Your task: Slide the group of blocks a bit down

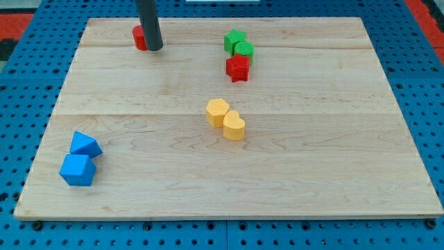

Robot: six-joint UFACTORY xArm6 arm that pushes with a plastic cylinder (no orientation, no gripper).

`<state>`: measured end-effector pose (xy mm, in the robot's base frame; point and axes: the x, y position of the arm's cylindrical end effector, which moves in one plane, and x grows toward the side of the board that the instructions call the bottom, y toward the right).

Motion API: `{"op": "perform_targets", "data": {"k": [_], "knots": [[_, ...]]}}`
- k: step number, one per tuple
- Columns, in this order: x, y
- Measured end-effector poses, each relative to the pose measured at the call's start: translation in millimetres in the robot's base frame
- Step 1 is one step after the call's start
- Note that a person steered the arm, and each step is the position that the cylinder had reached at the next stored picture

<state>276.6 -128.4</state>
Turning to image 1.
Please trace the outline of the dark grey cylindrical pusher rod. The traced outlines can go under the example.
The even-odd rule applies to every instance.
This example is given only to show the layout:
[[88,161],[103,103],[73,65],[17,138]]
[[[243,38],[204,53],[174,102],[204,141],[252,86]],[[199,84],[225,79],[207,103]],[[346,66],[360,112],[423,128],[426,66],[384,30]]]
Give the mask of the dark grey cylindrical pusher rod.
[[164,46],[164,43],[155,1],[135,0],[135,4],[148,50],[159,51]]

